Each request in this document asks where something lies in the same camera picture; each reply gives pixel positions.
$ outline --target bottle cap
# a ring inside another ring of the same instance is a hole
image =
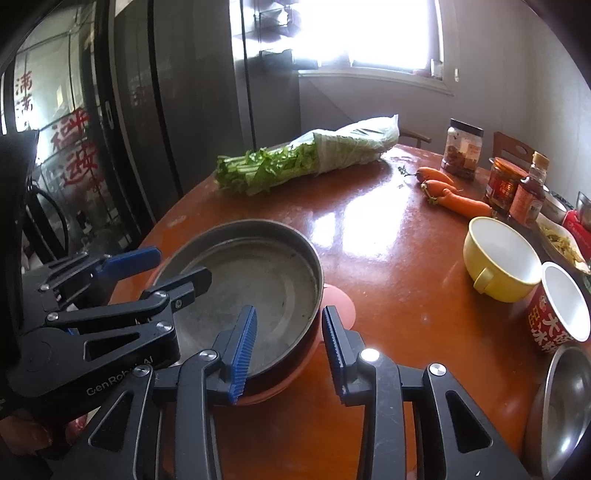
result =
[[[548,170],[550,166],[550,160],[538,152],[534,153],[533,163],[536,167],[543,168],[544,170]]]
[[[482,128],[475,127],[474,125],[465,124],[464,122],[460,122],[455,118],[452,118],[449,124],[451,127],[457,128],[458,130],[462,130],[469,134],[476,135],[477,137],[484,137],[484,130]]]

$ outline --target paper cup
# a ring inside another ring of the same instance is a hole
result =
[[[589,338],[591,322],[583,294],[564,268],[552,262],[542,265],[542,282],[526,318],[534,342],[547,353],[554,353],[563,343]]]

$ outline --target round wooden table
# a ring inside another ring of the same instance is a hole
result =
[[[366,345],[400,365],[444,364],[519,454],[549,360],[529,337],[525,301],[504,304],[474,290],[462,259],[468,221],[428,205],[416,179],[397,169],[438,168],[441,156],[400,146],[384,158],[253,197],[221,192],[209,177],[170,209],[143,246],[159,247],[164,262],[220,223],[267,218],[291,225],[316,247],[325,281],[355,303],[354,329]],[[479,169],[473,183],[459,180],[462,195],[482,198],[488,174]],[[151,274],[120,282],[112,302],[137,299]],[[411,409],[405,413],[413,478]],[[215,420],[226,480],[356,476],[363,408],[339,403],[322,346],[281,394],[253,406],[217,408]]]

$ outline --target plate of food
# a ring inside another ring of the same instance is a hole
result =
[[[542,213],[538,215],[536,223],[540,231],[542,246],[554,262],[567,271],[572,272],[574,269],[586,275],[591,274],[572,233],[549,220]]]

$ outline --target wooden chair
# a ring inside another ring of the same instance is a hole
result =
[[[525,162],[528,166],[531,165],[534,149],[529,145],[509,137],[502,132],[495,132],[492,140],[492,156],[506,158],[513,161],[512,158],[507,158],[503,152],[513,155],[515,158]]]
[[[421,142],[431,143],[431,140],[432,140],[429,137],[425,137],[424,135],[413,132],[412,130],[407,130],[406,128],[400,127],[399,131],[400,131],[401,137],[415,139],[417,141],[417,148],[421,148]]]

